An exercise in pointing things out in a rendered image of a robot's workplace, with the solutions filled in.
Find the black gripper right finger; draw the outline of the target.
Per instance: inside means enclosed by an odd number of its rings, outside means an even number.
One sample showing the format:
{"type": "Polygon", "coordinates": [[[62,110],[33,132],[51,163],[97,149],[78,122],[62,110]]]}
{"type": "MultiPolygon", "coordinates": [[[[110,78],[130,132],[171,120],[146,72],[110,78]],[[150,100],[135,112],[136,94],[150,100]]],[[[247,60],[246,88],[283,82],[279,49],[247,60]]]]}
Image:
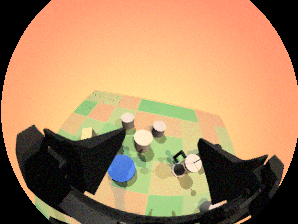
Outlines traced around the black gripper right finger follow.
{"type": "Polygon", "coordinates": [[[217,145],[209,143],[204,137],[198,140],[198,153],[200,153],[201,163],[204,165],[206,179],[210,190],[210,200],[212,204],[218,204],[226,200],[226,196],[233,193],[238,185],[247,179],[247,176],[257,169],[259,165],[265,164],[269,155],[253,157],[253,159],[242,160],[231,155],[217,145]]]}

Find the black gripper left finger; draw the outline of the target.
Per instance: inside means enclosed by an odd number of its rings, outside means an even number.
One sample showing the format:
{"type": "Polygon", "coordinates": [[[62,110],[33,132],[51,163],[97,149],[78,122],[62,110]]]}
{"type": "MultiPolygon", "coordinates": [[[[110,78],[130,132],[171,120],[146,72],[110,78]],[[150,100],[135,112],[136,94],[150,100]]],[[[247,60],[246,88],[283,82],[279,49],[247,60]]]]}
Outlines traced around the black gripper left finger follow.
{"type": "Polygon", "coordinates": [[[105,173],[117,156],[116,153],[124,144],[122,140],[126,136],[126,128],[77,141],[57,135],[49,128],[44,128],[43,133],[53,152],[68,161],[69,167],[85,186],[86,192],[96,194],[98,185],[104,180],[105,173]]]}

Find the blue cylinder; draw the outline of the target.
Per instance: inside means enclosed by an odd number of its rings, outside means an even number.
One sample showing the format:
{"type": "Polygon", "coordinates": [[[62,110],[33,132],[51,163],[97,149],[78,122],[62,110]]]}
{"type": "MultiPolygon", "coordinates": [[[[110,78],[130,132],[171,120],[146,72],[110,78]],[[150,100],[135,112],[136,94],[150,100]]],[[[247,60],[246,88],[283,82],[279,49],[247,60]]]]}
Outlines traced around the blue cylinder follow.
{"type": "Polygon", "coordinates": [[[132,180],[134,172],[136,172],[136,164],[134,164],[133,159],[124,155],[114,157],[108,169],[108,175],[112,177],[113,180],[120,181],[120,183],[132,180]]]}

